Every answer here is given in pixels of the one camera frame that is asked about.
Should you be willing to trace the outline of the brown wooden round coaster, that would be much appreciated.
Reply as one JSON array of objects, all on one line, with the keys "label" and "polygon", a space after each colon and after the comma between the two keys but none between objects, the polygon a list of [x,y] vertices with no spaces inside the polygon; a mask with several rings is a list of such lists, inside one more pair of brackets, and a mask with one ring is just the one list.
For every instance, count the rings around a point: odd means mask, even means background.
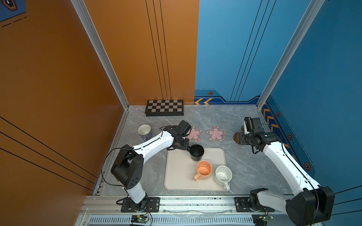
[{"label": "brown wooden round coaster", "polygon": [[234,140],[237,144],[240,144],[239,133],[238,133],[238,132],[236,132],[236,133],[233,135],[233,140]]}]

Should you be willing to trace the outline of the pink flower coaster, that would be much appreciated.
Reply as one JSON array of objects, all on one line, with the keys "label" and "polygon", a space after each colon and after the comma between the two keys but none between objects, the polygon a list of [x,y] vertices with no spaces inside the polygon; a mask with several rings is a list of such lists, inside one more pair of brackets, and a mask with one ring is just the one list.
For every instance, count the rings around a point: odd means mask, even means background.
[{"label": "pink flower coaster", "polygon": [[220,129],[218,126],[213,126],[211,129],[206,131],[208,140],[213,142],[223,142],[225,140],[226,131]]},{"label": "pink flower coaster", "polygon": [[186,138],[193,142],[200,142],[202,134],[203,131],[201,129],[197,129],[195,126],[193,126]]}]

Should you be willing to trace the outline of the black mug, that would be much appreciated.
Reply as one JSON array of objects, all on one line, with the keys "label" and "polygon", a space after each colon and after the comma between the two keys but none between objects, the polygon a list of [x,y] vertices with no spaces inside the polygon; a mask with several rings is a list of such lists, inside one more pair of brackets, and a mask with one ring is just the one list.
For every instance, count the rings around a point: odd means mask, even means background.
[{"label": "black mug", "polygon": [[192,145],[191,147],[188,147],[187,151],[189,152],[191,159],[195,162],[200,161],[205,152],[201,145]]}]

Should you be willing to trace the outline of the blue woven round coaster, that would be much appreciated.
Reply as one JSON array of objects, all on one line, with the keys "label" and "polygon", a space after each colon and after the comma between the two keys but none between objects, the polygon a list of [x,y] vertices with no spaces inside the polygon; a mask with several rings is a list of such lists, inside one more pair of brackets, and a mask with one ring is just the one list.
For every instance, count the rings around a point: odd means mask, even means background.
[{"label": "blue woven round coaster", "polygon": [[147,142],[147,141],[149,141],[151,139],[152,139],[152,137],[141,137],[140,141],[141,141],[141,143],[144,143],[144,142]]}]

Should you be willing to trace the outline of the purple mug white inside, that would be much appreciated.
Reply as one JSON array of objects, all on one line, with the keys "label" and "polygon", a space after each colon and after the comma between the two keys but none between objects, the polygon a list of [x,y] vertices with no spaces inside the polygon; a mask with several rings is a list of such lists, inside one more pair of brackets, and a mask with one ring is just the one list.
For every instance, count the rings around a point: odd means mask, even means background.
[{"label": "purple mug white inside", "polygon": [[150,125],[143,124],[138,128],[138,134],[141,137],[153,137],[153,131]]}]

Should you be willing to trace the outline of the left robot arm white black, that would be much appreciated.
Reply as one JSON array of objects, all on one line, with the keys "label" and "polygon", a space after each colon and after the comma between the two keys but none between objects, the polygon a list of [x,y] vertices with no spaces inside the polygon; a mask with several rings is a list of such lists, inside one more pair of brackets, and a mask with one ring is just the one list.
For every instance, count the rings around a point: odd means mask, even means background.
[{"label": "left robot arm white black", "polygon": [[119,149],[110,171],[124,187],[131,206],[136,211],[143,211],[148,204],[148,195],[140,183],[143,165],[164,149],[187,150],[189,147],[187,136],[190,131],[191,126],[182,121],[179,125],[162,127],[161,132],[148,141],[133,147],[124,145]]}]

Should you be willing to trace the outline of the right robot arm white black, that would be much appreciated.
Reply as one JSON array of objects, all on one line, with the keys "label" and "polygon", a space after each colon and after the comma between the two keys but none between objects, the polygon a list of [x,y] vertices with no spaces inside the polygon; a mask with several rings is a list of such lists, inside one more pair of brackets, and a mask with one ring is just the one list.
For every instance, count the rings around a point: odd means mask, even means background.
[{"label": "right robot arm white black", "polygon": [[253,153],[264,153],[288,182],[292,195],[279,195],[267,188],[251,190],[248,200],[235,201],[237,210],[252,211],[274,209],[285,213],[297,226],[308,226],[328,221],[332,216],[334,192],[322,187],[289,154],[284,144],[272,132],[235,134],[241,145],[250,145]]}]

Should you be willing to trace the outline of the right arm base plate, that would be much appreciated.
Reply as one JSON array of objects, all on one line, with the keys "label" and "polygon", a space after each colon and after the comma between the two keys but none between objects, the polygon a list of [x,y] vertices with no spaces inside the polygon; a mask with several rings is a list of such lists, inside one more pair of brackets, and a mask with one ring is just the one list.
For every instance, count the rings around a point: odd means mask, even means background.
[{"label": "right arm base plate", "polygon": [[275,212],[275,209],[262,206],[257,199],[246,196],[239,196],[234,198],[237,212]]}]

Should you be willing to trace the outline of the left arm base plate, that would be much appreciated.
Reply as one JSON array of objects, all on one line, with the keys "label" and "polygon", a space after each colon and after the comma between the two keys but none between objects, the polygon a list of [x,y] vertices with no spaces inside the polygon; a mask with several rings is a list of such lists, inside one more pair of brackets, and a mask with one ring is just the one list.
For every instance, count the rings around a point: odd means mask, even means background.
[{"label": "left arm base plate", "polygon": [[117,201],[118,205],[121,205],[121,212],[159,212],[160,198],[159,197],[145,197],[140,203],[135,203],[131,198],[126,197]]}]

